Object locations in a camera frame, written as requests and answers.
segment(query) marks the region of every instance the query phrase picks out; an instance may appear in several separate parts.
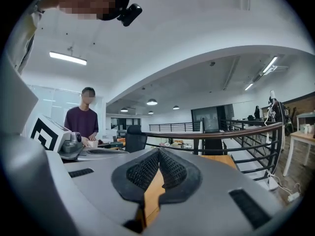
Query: ceiling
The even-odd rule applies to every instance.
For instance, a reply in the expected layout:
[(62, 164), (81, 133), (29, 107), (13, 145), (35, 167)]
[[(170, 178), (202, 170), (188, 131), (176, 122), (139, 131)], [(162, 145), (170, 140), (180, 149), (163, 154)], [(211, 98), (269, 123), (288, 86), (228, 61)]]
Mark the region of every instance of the ceiling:
[[(183, 98), (185, 95), (202, 92), (244, 90), (252, 79), (270, 62), (274, 54), (250, 53), (230, 56), (199, 63), (152, 81), (106, 108), (107, 113), (118, 114), (123, 107), (143, 111), (150, 98), (158, 102)], [(277, 54), (277, 65), (289, 65), (293, 55)]]
[[(146, 84), (147, 94), (151, 90), (154, 95), (158, 89), (163, 97), (179, 93), (179, 85), (182, 91), (221, 89), (233, 58), (217, 60), (209, 69), (207, 60), (228, 56), (223, 52), (201, 58), (215, 50), (251, 45), (309, 47), (298, 20), (282, 0), (130, 0), (130, 4), (134, 2), (143, 13), (126, 28), (117, 20), (79, 20), (75, 15), (47, 10), (23, 74), (36, 85), (54, 87), (54, 81), (45, 77), (57, 76), (66, 78), (58, 79), (63, 89), (77, 91), (77, 85), (86, 84), (107, 102), (128, 93), (134, 96), (125, 100), (138, 102), (144, 92), (137, 88)], [(87, 66), (49, 57), (50, 51), (69, 55), (70, 46), (74, 56), (88, 61)], [(257, 65), (258, 59), (241, 58), (237, 70), (242, 71), (247, 63)], [(186, 68), (192, 65), (193, 73)], [(246, 82), (244, 76), (236, 71), (229, 88), (240, 87)], [(150, 82), (157, 79), (158, 85)]]

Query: purple shirt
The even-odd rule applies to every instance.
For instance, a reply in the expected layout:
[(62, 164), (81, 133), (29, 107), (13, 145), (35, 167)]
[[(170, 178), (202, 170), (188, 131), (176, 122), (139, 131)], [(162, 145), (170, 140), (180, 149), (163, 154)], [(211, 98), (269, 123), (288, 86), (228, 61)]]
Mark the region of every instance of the purple shirt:
[(94, 132), (98, 132), (97, 113), (92, 109), (83, 111), (79, 107), (71, 108), (65, 116), (64, 126), (88, 138)]

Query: man in purple shirt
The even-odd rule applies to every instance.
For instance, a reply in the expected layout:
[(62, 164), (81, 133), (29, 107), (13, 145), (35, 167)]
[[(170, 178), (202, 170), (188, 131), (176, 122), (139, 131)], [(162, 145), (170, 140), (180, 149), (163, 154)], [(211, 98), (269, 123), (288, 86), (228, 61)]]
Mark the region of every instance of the man in purple shirt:
[(81, 93), (81, 104), (68, 110), (64, 126), (72, 132), (80, 132), (82, 143), (89, 147), (88, 141), (96, 141), (95, 136), (98, 133), (97, 113), (89, 108), (89, 105), (95, 99), (93, 88), (84, 88)]

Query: wooden table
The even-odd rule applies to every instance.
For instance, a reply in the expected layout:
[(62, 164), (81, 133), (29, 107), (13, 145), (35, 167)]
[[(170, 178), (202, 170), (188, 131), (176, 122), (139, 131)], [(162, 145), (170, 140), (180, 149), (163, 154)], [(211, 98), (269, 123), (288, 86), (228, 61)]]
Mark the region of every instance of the wooden table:
[[(229, 155), (202, 155), (202, 157), (212, 159), (221, 163), (225, 163), (231, 166), (232, 168), (237, 169), (232, 158)], [(159, 212), (158, 198), (161, 194), (165, 192), (165, 190), (162, 188), (163, 184), (164, 184), (163, 176), (161, 172), (158, 170), (149, 188), (144, 193), (147, 226), (150, 225), (158, 215)]]
[(283, 172), (284, 177), (287, 175), (287, 172), (288, 172), (290, 164), (291, 164), (293, 149), (294, 149), (294, 142), (300, 141), (300, 142), (308, 144), (307, 154), (306, 154), (306, 157), (305, 157), (304, 163), (303, 163), (303, 165), (305, 166), (307, 164), (307, 160), (309, 159), (311, 145), (313, 145), (313, 146), (315, 145), (315, 139), (313, 138), (313, 135), (314, 134), (304, 134), (301, 131), (297, 131), (297, 132), (290, 134), (290, 136), (291, 136), (290, 150), (289, 150), (289, 156), (287, 157), (287, 160), (286, 160), (285, 169)]

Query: railing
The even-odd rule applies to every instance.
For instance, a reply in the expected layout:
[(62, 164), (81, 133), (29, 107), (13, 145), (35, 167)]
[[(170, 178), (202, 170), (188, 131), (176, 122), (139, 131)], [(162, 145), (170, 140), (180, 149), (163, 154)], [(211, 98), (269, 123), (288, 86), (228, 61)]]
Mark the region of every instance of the railing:
[[(267, 122), (264, 125), (263, 121), (238, 121), (238, 120), (221, 120), (224, 122), (222, 126), (226, 127), (225, 132), (217, 133), (146, 133), (148, 137), (156, 138), (171, 138), (171, 139), (192, 139), (194, 148), (178, 148), (167, 147), (155, 144), (146, 143), (149, 146), (172, 148), (176, 150), (189, 151), (193, 154), (199, 152), (207, 155), (223, 155), (233, 151), (247, 151), (252, 158), (244, 160), (234, 160), (234, 163), (242, 164), (249, 162), (258, 162), (262, 167), (241, 171), (244, 174), (254, 173), (259, 171), (269, 170), (274, 173), (276, 170), (277, 161), (280, 155), (282, 143), (282, 123), (281, 122)], [(267, 142), (265, 133), (272, 133), (271, 141)], [(198, 148), (199, 140), (217, 140), (217, 139), (235, 139), (241, 147), (223, 148), (223, 149), (202, 149)], [(267, 172), (264, 176), (254, 178), (253, 180), (262, 180), (267, 178)]]
[(169, 124), (150, 124), (150, 131), (176, 132), (176, 131), (199, 131), (200, 122), (182, 122)]

